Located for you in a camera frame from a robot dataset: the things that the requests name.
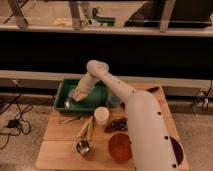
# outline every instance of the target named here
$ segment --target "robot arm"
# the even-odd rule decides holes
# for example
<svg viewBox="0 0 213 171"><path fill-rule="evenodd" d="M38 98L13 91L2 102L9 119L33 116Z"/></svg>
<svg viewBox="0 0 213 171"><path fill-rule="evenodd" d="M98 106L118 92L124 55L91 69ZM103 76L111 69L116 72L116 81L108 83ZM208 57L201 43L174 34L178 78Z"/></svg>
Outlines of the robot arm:
<svg viewBox="0 0 213 171"><path fill-rule="evenodd" d="M157 99L136 90L108 72L108 65L89 61L73 99L80 101L101 80L125 103L133 161L137 171L178 171L178 165Z"/></svg>

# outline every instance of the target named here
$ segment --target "concrete floor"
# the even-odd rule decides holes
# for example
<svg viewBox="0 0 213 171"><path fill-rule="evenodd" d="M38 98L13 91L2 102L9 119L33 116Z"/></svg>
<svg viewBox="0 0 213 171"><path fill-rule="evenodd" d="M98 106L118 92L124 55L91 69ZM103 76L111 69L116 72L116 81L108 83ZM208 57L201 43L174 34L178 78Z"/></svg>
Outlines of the concrete floor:
<svg viewBox="0 0 213 171"><path fill-rule="evenodd" d="M17 110L13 106L0 116L1 130ZM25 118L31 122L32 132L11 138L8 146L0 150L0 171L36 171L34 166L51 110L50 106L36 105L26 114ZM173 113L173 117L190 171L212 171L213 115Z"/></svg>

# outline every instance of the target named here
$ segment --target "orange bowl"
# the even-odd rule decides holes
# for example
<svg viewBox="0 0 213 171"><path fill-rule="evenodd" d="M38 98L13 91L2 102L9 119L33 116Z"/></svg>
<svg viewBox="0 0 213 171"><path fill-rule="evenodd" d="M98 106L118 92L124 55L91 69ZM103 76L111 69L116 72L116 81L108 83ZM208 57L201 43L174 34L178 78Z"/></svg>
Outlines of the orange bowl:
<svg viewBox="0 0 213 171"><path fill-rule="evenodd" d="M117 162L125 162L132 158L131 142L126 134L113 135L108 143L108 150L113 159Z"/></svg>

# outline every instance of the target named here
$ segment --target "green tray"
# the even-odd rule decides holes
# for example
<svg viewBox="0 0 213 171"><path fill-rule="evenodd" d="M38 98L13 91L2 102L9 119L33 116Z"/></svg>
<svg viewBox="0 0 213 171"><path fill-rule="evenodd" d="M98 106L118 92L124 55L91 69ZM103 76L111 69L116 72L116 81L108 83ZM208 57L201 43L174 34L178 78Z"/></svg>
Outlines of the green tray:
<svg viewBox="0 0 213 171"><path fill-rule="evenodd" d="M78 85L79 79L64 79L58 90L57 98L54 102L54 108L61 113L83 113L91 114L99 106L106 106L108 91L105 84L99 82L95 85L93 91L81 102L70 100L70 107L65 107L65 101L68 99L69 92Z"/></svg>

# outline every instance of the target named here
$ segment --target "white cup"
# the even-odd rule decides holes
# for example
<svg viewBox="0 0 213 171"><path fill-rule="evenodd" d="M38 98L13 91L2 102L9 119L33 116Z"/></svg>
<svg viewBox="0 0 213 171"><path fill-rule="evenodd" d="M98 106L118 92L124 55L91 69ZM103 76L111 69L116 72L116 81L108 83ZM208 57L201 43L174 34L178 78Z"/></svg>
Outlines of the white cup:
<svg viewBox="0 0 213 171"><path fill-rule="evenodd" d="M106 107L95 109L94 117L98 125L104 126L109 119L109 110Z"/></svg>

